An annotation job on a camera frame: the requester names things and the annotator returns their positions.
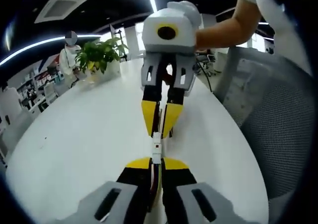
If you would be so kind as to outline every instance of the green leaves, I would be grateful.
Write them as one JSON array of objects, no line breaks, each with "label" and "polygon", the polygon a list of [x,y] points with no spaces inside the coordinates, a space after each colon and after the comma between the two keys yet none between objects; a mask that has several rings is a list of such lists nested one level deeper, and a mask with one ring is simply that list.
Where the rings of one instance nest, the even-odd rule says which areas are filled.
[{"label": "green leaves", "polygon": [[113,60],[120,60],[120,55],[125,53],[125,44],[118,45],[120,38],[114,37],[105,42],[87,42],[75,57],[79,67],[83,72],[87,69],[89,62],[94,62],[94,67],[104,73],[107,63]]}]

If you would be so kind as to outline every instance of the gray gripper base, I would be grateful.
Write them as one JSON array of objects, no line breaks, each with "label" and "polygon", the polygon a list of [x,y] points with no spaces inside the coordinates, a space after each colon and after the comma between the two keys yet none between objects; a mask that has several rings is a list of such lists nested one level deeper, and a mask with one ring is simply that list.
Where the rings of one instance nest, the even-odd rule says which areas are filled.
[{"label": "gray gripper base", "polygon": [[110,209],[104,224],[123,224],[137,186],[108,181],[94,192],[88,194],[79,202],[78,211],[63,220],[54,220],[50,224],[99,224],[94,216],[111,190],[120,191],[116,201]]},{"label": "gray gripper base", "polygon": [[[160,64],[161,60],[161,53],[146,53],[144,58],[144,65],[141,69],[141,83],[142,86],[156,85],[156,79],[157,79],[157,72],[158,72],[158,66]],[[176,77],[173,87],[175,88],[181,88],[185,90],[185,95],[187,96],[194,84],[195,75],[193,71],[193,66],[196,63],[195,56],[194,55],[181,55],[181,54],[175,54],[175,60],[176,60]],[[151,72],[151,80],[147,80],[148,72],[150,68],[152,67]],[[181,84],[181,77],[182,77],[182,69],[185,70],[185,81],[184,84]]]},{"label": "gray gripper base", "polygon": [[[194,71],[193,66],[196,63],[195,56],[183,56],[177,54],[175,56],[176,64],[177,64],[177,71],[174,86],[175,88],[182,88],[185,90],[186,94],[189,93],[192,89],[194,84]],[[185,70],[185,81],[184,84],[181,84],[181,77],[182,77],[182,69]]]},{"label": "gray gripper base", "polygon": [[227,200],[222,194],[214,190],[206,183],[196,183],[184,186],[178,186],[177,190],[183,201],[189,224],[206,224],[206,219],[203,216],[200,206],[193,194],[194,190],[199,190],[205,196],[206,200],[211,205],[216,219],[211,223],[214,224],[257,224],[249,223],[236,215],[233,211],[232,203]]},{"label": "gray gripper base", "polygon": [[[160,53],[146,53],[144,58],[144,65],[141,68],[141,85],[156,85],[156,79],[157,79],[157,72],[158,72],[158,66],[160,63],[161,54]],[[152,67],[151,72],[151,80],[148,81],[148,72],[149,69]]]}]

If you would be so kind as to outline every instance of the white round table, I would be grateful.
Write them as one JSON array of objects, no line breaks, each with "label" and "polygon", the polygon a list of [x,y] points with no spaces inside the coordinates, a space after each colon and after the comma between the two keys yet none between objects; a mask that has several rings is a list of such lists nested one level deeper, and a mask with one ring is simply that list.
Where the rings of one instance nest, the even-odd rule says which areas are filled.
[{"label": "white round table", "polygon": [[[151,156],[141,110],[142,64],[142,59],[121,63],[121,77],[98,86],[77,84],[19,141],[6,178],[37,223],[75,213],[81,199],[106,181],[116,181],[127,163]],[[162,94],[167,89],[164,85]],[[267,223],[267,194],[256,159],[234,120],[200,80],[185,98],[164,149],[165,156],[185,162],[198,182],[230,200],[237,215]],[[158,223],[165,223],[160,208]]]}]

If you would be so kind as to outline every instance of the yellow camera ring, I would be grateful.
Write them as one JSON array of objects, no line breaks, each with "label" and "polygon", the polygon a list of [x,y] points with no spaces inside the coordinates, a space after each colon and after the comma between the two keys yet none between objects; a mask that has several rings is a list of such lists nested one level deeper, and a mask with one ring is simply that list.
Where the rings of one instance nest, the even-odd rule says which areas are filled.
[{"label": "yellow camera ring", "polygon": [[171,40],[178,36],[178,28],[174,24],[160,24],[157,35],[164,40]]}]

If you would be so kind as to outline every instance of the potted plant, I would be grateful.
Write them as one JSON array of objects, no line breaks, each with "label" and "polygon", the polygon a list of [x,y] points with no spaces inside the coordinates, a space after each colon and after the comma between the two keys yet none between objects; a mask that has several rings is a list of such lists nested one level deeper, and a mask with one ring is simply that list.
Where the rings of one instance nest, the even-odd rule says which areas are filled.
[{"label": "potted plant", "polygon": [[80,69],[85,72],[89,69],[91,74],[103,74],[106,79],[111,79],[114,74],[120,73],[119,54],[125,53],[125,44],[118,45],[120,38],[111,38],[105,42],[87,42],[78,51],[75,57]]}]

